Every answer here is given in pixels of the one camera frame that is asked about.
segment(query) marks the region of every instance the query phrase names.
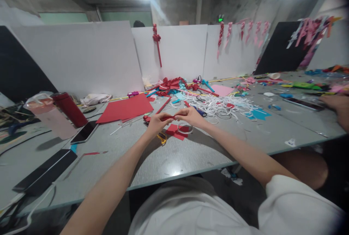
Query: black board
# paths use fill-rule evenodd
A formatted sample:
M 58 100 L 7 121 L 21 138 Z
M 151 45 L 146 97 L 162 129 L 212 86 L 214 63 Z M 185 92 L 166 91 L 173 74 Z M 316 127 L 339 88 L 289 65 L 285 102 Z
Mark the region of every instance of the black board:
M 274 72 L 288 72 L 298 68 L 310 46 L 304 49 L 305 36 L 298 47 L 296 42 L 286 49 L 291 35 L 299 27 L 300 22 L 279 22 L 257 66 L 255 75 Z
M 0 26 L 0 92 L 13 102 L 40 91 L 57 92 L 52 82 L 6 26 Z

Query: white shirt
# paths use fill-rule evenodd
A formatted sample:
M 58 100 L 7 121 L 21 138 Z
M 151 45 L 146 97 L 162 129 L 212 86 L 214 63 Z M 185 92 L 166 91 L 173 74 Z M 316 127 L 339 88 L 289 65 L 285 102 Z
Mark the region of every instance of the white shirt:
M 343 211 L 310 187 L 276 175 L 258 210 L 259 230 L 249 226 L 204 179 L 164 184 L 137 211 L 129 235 L 155 234 L 330 234 Z

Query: black phone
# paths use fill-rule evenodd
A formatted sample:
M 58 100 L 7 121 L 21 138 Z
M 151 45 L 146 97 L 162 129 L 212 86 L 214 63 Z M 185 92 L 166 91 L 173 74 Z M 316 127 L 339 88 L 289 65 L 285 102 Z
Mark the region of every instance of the black phone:
M 321 107 L 321 106 L 316 105 L 316 104 L 311 104 L 311 103 L 308 103 L 308 102 L 305 102 L 302 100 L 298 100 L 295 98 L 287 98 L 287 99 L 284 99 L 284 101 L 296 104 L 298 106 L 302 106 L 304 108 L 308 108 L 308 109 L 316 111 L 316 112 L 324 110 L 324 107 Z
M 96 121 L 90 121 L 88 122 L 80 131 L 79 133 L 72 139 L 70 144 L 78 144 L 78 143 L 84 143 L 89 140 L 91 135 L 95 132 L 97 129 L 98 124 Z

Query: person's right hand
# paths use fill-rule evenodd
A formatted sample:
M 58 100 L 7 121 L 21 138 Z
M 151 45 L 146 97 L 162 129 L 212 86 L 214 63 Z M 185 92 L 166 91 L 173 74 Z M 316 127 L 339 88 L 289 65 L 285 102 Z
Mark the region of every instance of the person's right hand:
M 349 97 L 343 95 L 324 95 L 319 98 L 320 101 L 327 104 L 332 109 L 349 109 Z
M 184 108 L 174 115 L 176 120 L 183 120 L 194 127 L 201 128 L 208 122 L 197 112 L 194 107 Z

